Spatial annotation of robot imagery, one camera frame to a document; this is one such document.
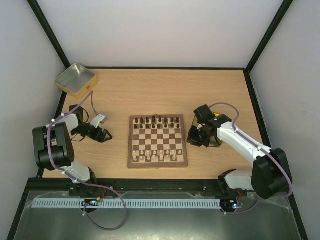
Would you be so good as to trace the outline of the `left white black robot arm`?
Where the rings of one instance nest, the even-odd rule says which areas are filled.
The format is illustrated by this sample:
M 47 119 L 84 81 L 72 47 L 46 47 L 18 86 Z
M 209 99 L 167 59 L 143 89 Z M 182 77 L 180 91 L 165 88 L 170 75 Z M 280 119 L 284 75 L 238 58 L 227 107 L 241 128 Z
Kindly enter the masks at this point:
M 76 160 L 72 136 L 81 135 L 98 143 L 113 138 L 110 132 L 100 127 L 107 121 L 105 114 L 96 114 L 91 122 L 84 119 L 87 111 L 77 105 L 69 107 L 73 113 L 49 126 L 40 126 L 32 130 L 35 162 L 39 168 L 66 174 L 73 184 L 82 182 L 96 185 L 97 178 L 92 169 Z

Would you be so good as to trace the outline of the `black frame post left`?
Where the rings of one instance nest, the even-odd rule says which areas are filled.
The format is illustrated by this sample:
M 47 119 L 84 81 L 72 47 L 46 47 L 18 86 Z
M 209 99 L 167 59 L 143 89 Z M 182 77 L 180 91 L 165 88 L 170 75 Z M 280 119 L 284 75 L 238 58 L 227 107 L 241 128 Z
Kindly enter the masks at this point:
M 40 23 L 42 29 L 44 30 L 45 34 L 47 35 L 50 43 L 52 44 L 54 50 L 56 51 L 59 59 L 61 60 L 63 66 L 67 69 L 71 66 L 70 61 L 68 60 L 61 44 L 59 43 L 49 21 L 47 20 L 43 10 L 41 9 L 37 0 L 27 0 L 30 8 L 32 9 L 35 17 L 37 18 L 38 22 Z

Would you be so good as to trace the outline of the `black frame post right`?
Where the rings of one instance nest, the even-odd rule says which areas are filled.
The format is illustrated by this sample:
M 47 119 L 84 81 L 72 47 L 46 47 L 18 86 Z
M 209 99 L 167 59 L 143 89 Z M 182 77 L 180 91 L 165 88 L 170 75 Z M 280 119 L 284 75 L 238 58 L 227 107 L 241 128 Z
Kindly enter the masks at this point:
M 265 48 L 267 47 L 268 43 L 270 42 L 271 38 L 273 37 L 274 33 L 276 32 L 278 26 L 282 22 L 283 18 L 285 17 L 286 13 L 288 12 L 290 6 L 294 0 L 283 0 L 279 9 L 277 10 L 275 16 L 273 17 L 270 25 L 268 26 L 265 34 L 263 35 L 260 43 L 258 44 L 253 56 L 251 57 L 247 67 L 245 68 L 245 74 L 249 75 L 250 72 L 255 67 L 256 63 L 258 62 L 260 56 L 264 52 Z

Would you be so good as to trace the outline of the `black frame post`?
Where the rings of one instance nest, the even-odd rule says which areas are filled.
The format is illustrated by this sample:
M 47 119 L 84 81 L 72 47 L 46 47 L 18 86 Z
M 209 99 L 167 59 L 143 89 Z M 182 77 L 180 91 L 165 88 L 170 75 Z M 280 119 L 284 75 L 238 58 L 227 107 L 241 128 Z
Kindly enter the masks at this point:
M 37 18 L 38 22 L 40 23 L 42 29 L 44 30 L 45 34 L 47 35 L 50 43 L 52 44 L 54 50 L 56 51 L 59 59 L 61 60 L 63 66 L 67 69 L 71 66 L 70 61 L 68 60 L 61 44 L 59 43 L 49 21 L 47 20 L 43 10 L 41 9 L 37 0 L 27 0 L 30 8 L 32 9 L 35 17 Z
M 270 42 L 271 38 L 273 37 L 274 33 L 276 32 L 278 26 L 282 22 L 283 18 L 285 17 L 286 13 L 288 12 L 290 6 L 294 0 L 283 0 L 279 9 L 277 10 L 275 16 L 273 17 L 270 25 L 268 26 L 265 34 L 263 35 L 260 43 L 258 44 L 253 56 L 251 57 L 247 67 L 245 68 L 245 74 L 249 75 L 250 72 L 255 67 L 256 63 L 258 62 L 260 56 L 264 52 L 265 48 L 267 47 L 268 43 Z

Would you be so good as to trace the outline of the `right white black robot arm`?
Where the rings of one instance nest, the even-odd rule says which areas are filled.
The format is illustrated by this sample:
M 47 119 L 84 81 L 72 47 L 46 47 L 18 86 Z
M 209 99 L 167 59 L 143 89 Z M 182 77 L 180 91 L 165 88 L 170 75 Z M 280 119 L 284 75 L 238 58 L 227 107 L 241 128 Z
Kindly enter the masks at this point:
M 259 143 L 239 129 L 235 119 L 212 112 L 206 104 L 198 107 L 194 115 L 188 143 L 206 148 L 218 148 L 226 143 L 252 166 L 248 172 L 230 169 L 222 173 L 218 177 L 218 191 L 222 195 L 229 196 L 237 189 L 253 191 L 265 200 L 276 195 L 292 195 L 292 179 L 282 166 L 287 160 L 282 149 Z

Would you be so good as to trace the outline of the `gold tin with white pieces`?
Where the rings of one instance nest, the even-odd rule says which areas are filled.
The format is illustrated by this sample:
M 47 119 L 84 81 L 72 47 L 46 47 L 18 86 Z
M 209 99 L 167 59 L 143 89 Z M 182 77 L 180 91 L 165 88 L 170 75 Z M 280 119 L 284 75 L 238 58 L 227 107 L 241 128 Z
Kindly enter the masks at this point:
M 222 141 L 218 138 L 218 128 L 221 126 L 217 120 L 215 120 L 216 117 L 218 117 L 220 114 L 216 112 L 211 112 L 213 117 L 208 120 L 208 123 L 210 125 L 210 147 L 213 148 L 219 148 L 222 145 Z

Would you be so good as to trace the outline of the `wooden chess board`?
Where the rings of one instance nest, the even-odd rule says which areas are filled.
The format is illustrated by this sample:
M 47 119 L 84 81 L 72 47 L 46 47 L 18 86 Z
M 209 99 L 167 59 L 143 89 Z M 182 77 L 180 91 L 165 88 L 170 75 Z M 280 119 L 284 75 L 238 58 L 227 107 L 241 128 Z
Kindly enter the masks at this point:
M 132 115 L 129 118 L 129 169 L 187 167 L 182 114 Z

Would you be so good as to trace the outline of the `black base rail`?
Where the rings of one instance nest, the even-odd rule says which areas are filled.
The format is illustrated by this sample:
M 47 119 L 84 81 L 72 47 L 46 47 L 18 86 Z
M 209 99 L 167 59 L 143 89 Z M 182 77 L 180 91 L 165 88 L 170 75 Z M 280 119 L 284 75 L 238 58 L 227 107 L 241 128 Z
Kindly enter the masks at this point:
M 99 178 L 98 185 L 112 188 L 120 194 L 127 192 L 163 192 L 200 194 L 203 197 L 233 198 L 246 197 L 242 189 L 222 188 L 223 184 L 217 179 L 186 180 L 186 179 L 115 179 Z M 67 191 L 71 196 L 93 197 L 102 196 L 101 187 L 90 187 L 74 184 L 68 178 L 29 178 L 25 191 Z

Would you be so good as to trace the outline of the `empty gold square tin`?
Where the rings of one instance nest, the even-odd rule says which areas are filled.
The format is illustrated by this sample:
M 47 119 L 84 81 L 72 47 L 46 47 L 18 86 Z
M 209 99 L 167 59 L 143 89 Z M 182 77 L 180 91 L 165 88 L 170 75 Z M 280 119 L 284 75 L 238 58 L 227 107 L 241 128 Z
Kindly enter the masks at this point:
M 88 68 L 74 63 L 56 79 L 60 90 L 75 99 L 81 99 L 98 83 L 97 75 Z

